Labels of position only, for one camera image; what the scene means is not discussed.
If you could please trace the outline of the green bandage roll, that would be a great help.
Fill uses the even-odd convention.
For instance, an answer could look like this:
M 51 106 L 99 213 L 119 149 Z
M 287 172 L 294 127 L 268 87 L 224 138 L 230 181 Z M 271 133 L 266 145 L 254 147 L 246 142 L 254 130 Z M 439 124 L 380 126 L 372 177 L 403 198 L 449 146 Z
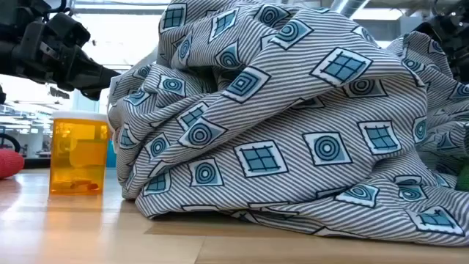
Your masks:
M 455 189 L 469 192 L 469 164 L 464 165 L 459 173 Z

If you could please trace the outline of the white building pillar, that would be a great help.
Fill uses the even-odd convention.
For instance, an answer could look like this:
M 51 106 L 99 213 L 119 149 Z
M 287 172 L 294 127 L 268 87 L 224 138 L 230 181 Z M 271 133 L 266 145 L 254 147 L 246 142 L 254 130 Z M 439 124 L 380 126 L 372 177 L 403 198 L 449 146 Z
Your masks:
M 90 100 L 83 96 L 81 92 L 75 89 L 72 93 L 73 102 L 72 102 L 72 111 L 90 111 L 90 112 L 99 112 L 100 104 L 98 101 Z

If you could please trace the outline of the orange pill bottle white cap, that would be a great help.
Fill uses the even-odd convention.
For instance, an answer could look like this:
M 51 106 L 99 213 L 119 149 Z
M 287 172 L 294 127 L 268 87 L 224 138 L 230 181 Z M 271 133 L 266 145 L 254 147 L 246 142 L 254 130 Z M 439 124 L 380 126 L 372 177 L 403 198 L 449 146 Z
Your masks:
M 109 144 L 107 116 L 90 111 L 52 114 L 49 193 L 103 193 Z

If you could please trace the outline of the silver ventilation duct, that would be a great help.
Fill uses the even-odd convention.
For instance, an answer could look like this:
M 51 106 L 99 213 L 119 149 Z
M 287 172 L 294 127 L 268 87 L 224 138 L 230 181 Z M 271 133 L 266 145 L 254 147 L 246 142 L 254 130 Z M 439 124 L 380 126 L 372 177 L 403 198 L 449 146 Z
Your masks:
M 369 0 L 333 0 L 330 9 L 344 17 L 351 18 L 357 11 L 362 10 Z

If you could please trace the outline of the grey striped patterned gown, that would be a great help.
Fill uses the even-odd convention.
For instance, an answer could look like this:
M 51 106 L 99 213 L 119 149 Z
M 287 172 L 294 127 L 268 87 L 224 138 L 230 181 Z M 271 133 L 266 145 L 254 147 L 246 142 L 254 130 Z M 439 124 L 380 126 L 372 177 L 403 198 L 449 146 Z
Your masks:
M 320 236 L 469 246 L 469 85 L 411 32 L 325 8 L 171 0 L 108 118 L 122 196 Z

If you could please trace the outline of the teal plastic bin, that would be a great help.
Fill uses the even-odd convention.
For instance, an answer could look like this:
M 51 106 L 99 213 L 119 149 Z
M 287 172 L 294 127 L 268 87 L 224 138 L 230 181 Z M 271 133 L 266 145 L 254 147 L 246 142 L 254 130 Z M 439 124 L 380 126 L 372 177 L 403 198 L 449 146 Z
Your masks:
M 117 154 L 114 152 L 113 142 L 108 142 L 108 149 L 106 154 L 106 167 L 115 168 L 117 162 Z

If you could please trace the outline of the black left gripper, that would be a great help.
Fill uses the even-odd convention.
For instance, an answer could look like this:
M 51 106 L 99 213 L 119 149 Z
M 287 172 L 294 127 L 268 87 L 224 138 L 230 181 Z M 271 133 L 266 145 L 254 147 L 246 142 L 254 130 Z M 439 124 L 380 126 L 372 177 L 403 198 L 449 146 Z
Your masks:
M 85 98 L 98 101 L 119 73 L 89 58 L 78 41 L 48 36 L 12 40 L 12 75 L 66 91 L 78 89 Z

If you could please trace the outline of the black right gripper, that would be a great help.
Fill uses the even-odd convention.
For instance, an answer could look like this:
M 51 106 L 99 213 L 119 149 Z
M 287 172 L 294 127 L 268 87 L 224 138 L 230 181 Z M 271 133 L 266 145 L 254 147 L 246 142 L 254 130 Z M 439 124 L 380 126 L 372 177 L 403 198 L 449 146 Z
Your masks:
M 469 84 L 469 12 L 437 15 L 415 28 L 435 40 L 456 80 Z

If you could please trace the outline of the red elastic bandage roll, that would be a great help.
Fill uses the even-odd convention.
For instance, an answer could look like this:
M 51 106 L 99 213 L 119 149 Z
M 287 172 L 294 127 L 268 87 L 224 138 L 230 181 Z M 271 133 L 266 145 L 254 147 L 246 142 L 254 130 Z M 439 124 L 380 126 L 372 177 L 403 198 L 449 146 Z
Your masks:
M 24 167 L 23 157 L 14 150 L 0 149 L 0 179 L 12 177 Z

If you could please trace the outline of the black ceiling speaker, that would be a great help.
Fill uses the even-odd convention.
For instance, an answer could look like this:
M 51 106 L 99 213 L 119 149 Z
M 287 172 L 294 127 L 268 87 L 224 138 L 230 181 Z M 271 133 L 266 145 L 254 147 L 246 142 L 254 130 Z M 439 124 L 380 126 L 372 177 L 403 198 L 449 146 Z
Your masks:
M 49 87 L 49 94 L 52 97 L 55 98 L 63 98 L 65 100 L 70 99 L 70 95 L 66 92 L 61 91 L 60 89 L 54 88 L 54 87 Z

